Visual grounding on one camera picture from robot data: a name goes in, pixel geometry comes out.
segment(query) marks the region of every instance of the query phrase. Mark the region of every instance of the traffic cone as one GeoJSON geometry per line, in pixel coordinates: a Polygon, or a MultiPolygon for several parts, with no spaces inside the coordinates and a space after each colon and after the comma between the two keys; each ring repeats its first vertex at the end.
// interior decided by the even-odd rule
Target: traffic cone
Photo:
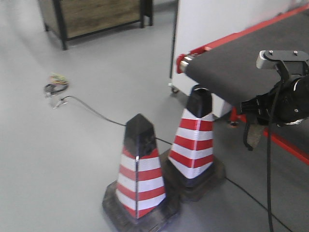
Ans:
{"type": "Polygon", "coordinates": [[[179,197],[162,176],[153,125],[141,114],[126,124],[117,181],[103,208],[121,232],[159,231],[179,208],[179,197]]]}
{"type": "Polygon", "coordinates": [[[163,174],[183,200],[198,201],[225,177],[223,164],[213,155],[212,130],[211,93],[195,86],[171,150],[162,154],[163,174]]]}

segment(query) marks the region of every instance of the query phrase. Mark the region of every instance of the cabinet leg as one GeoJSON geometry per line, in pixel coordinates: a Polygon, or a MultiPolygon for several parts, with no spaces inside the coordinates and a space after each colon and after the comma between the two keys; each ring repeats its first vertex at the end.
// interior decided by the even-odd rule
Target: cabinet leg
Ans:
{"type": "Polygon", "coordinates": [[[154,25],[154,17],[150,16],[149,17],[149,26],[153,26],[154,25]]]}
{"type": "Polygon", "coordinates": [[[140,21],[140,28],[145,28],[145,21],[144,21],[144,16],[142,16],[141,21],[140,21]]]}
{"type": "Polygon", "coordinates": [[[61,40],[61,43],[62,43],[62,50],[66,51],[68,49],[66,41],[65,40],[61,40]]]}
{"type": "Polygon", "coordinates": [[[45,27],[45,31],[49,31],[49,26],[46,23],[44,23],[44,27],[45,27]]]}

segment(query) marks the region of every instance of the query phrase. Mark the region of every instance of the epoxy floor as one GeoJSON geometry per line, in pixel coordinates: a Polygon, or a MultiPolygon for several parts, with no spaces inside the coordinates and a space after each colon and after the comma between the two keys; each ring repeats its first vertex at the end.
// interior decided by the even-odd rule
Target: epoxy floor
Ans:
{"type": "MultiPolygon", "coordinates": [[[[168,87],[175,2],[155,1],[154,26],[130,25],[69,42],[43,29],[36,0],[0,1],[0,231],[113,232],[101,202],[118,175],[124,128],[69,100],[53,110],[43,87],[65,75],[74,95],[125,123],[137,113],[172,142],[187,97],[168,87]]],[[[266,205],[266,139],[242,145],[243,125],[215,123],[215,155],[227,176],[266,205]]],[[[169,145],[158,141],[161,153],[169,145]]],[[[309,231],[309,168],[273,145],[273,214],[309,231]]],[[[287,232],[274,219],[276,232],[287,232]]],[[[164,232],[266,232],[267,212],[225,181],[184,203],[164,232]]]]}

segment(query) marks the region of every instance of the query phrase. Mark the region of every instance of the black cable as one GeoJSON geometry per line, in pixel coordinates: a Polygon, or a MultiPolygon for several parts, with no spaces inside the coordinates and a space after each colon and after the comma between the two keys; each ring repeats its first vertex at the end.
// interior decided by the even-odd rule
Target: black cable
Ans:
{"type": "MultiPolygon", "coordinates": [[[[235,183],[234,181],[232,181],[231,179],[229,179],[228,177],[225,177],[227,181],[229,181],[230,183],[232,183],[233,185],[235,185],[236,187],[238,187],[240,190],[242,190],[244,193],[246,193],[251,199],[253,199],[256,203],[259,204],[259,206],[261,206],[263,209],[265,209],[266,211],[268,211],[268,209],[262,204],[260,203],[253,195],[251,195],[247,190],[245,190],[242,186],[240,186],[239,184],[235,183]]],[[[272,216],[284,227],[286,228],[288,231],[293,232],[290,228],[288,228],[282,221],[280,221],[279,218],[277,218],[275,215],[272,214],[272,216]]]]}
{"type": "MultiPolygon", "coordinates": [[[[79,103],[81,103],[84,107],[86,107],[87,109],[89,109],[90,111],[94,112],[96,115],[98,115],[99,117],[103,118],[104,120],[107,120],[111,123],[114,123],[114,124],[117,124],[117,125],[120,125],[120,126],[126,126],[125,124],[122,124],[122,123],[119,123],[119,122],[116,122],[116,121],[113,121],[113,120],[110,120],[109,118],[105,117],[104,115],[100,114],[98,111],[96,111],[95,109],[93,109],[92,107],[90,107],[87,103],[85,103],[84,101],[80,100],[79,98],[75,97],[75,96],[66,96],[64,98],[62,98],[61,100],[65,100],[66,98],[73,98],[75,99],[76,101],[78,101],[79,103]]],[[[170,142],[168,141],[165,141],[163,139],[160,139],[158,137],[156,137],[157,140],[160,140],[166,144],[169,144],[169,145],[172,145],[170,142]]]]}
{"type": "MultiPolygon", "coordinates": [[[[276,96],[274,98],[274,101],[273,101],[273,106],[272,106],[272,109],[271,109],[271,114],[270,114],[270,120],[269,122],[272,122],[273,120],[273,114],[274,114],[274,105],[275,103],[277,102],[277,98],[278,98],[278,95],[279,95],[279,90],[281,89],[281,85],[282,83],[279,85],[279,88],[277,90],[277,93],[276,93],[276,96]]],[[[111,122],[111,123],[114,123],[114,124],[117,124],[117,125],[120,125],[120,126],[126,126],[125,124],[122,124],[122,123],[119,123],[119,122],[116,122],[116,121],[113,121],[113,120],[110,120],[109,118],[105,117],[104,115],[100,114],[98,111],[96,111],[95,109],[93,109],[92,107],[90,107],[87,103],[85,103],[84,101],[80,100],[79,98],[75,97],[75,96],[66,96],[64,98],[62,98],[61,100],[65,100],[66,98],[73,98],[75,99],[76,101],[80,102],[83,106],[85,106],[87,109],[89,109],[90,111],[94,112],[96,115],[100,116],[101,118],[111,122]]],[[[271,127],[269,128],[269,125],[268,125],[268,138],[270,138],[270,134],[271,134],[271,127]]],[[[166,144],[169,144],[169,145],[172,145],[172,143],[168,142],[168,141],[165,141],[163,139],[160,139],[158,137],[156,137],[157,140],[160,140],[166,144]]],[[[270,218],[271,216],[273,216],[283,227],[285,227],[288,231],[290,232],[293,232],[290,228],[288,228],[283,222],[281,222],[275,215],[272,214],[271,210],[269,210],[269,206],[271,206],[269,204],[269,199],[271,199],[271,195],[268,195],[268,190],[270,189],[270,177],[268,178],[268,176],[270,176],[270,170],[268,172],[268,168],[270,167],[270,165],[268,165],[268,157],[270,157],[270,153],[268,153],[268,144],[270,144],[269,142],[267,142],[267,205],[268,205],[268,208],[266,208],[265,206],[263,206],[254,196],[252,196],[247,190],[245,190],[242,186],[240,186],[239,184],[235,183],[234,181],[230,180],[229,178],[225,177],[226,180],[228,180],[230,183],[234,184],[236,187],[238,187],[240,190],[242,190],[244,193],[246,193],[250,198],[252,198],[255,202],[257,202],[262,208],[264,208],[265,210],[268,211],[268,214],[270,213],[270,218]]]]}
{"type": "Polygon", "coordinates": [[[272,222],[272,213],[271,213],[271,133],[272,133],[272,122],[274,118],[276,103],[278,100],[279,92],[281,90],[281,86],[283,84],[283,78],[281,78],[279,85],[277,87],[276,95],[274,97],[271,110],[270,110],[270,116],[269,116],[269,122],[268,122],[268,137],[267,137],[267,213],[268,213],[268,223],[269,223],[269,230],[270,232],[274,232],[274,226],[272,222]]]}

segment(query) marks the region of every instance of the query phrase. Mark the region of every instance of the red conveyor frame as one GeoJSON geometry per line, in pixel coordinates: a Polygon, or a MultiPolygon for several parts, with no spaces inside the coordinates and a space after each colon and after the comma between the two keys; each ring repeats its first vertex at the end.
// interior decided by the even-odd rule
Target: red conveyor frame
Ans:
{"type": "MultiPolygon", "coordinates": [[[[244,31],[241,31],[241,32],[237,32],[237,33],[233,33],[233,34],[230,34],[228,36],[225,36],[221,39],[218,39],[214,42],[211,42],[211,43],[208,43],[206,45],[203,45],[201,47],[198,47],[192,51],[189,52],[190,55],[200,55],[204,52],[207,51],[207,48],[215,48],[215,47],[218,47],[222,44],[225,44],[227,42],[230,42],[232,40],[235,40],[241,36],[244,36],[246,34],[249,34],[251,32],[254,32],[256,30],[259,30],[263,27],[266,27],[270,24],[273,24],[273,23],[276,23],[282,19],[285,19],[287,17],[290,17],[290,16],[293,16],[295,14],[298,14],[304,10],[307,10],[309,9],[309,4],[306,4],[305,6],[302,6],[302,7],[299,7],[299,8],[296,8],[294,10],[291,10],[289,12],[286,12],[284,14],[281,14],[271,20],[267,20],[267,21],[264,21],[262,23],[259,23],[255,26],[252,26],[244,31]]],[[[177,58],[177,73],[182,73],[181,69],[180,69],[180,62],[184,59],[185,56],[187,56],[188,54],[181,54],[178,56],[177,58]]],[[[231,116],[230,116],[230,120],[231,121],[237,121],[237,119],[240,119],[242,121],[246,121],[246,117],[245,115],[237,115],[236,113],[236,109],[233,108],[232,109],[232,113],[231,113],[231,116]]],[[[268,135],[268,131],[267,129],[265,129],[264,131],[264,135],[267,136],[268,135]]],[[[296,147],[295,145],[293,145],[292,143],[288,142],[287,140],[285,140],[284,138],[282,138],[281,136],[275,134],[275,133],[272,133],[272,136],[271,136],[271,139],[273,142],[275,142],[276,144],[278,144],[280,147],[282,147],[283,149],[285,149],[286,151],[290,152],[292,155],[294,155],[295,157],[297,157],[298,159],[300,159],[301,161],[303,161],[304,163],[306,163],[307,165],[309,165],[309,154],[307,154],[306,152],[300,150],[298,147],[296,147]]]]}

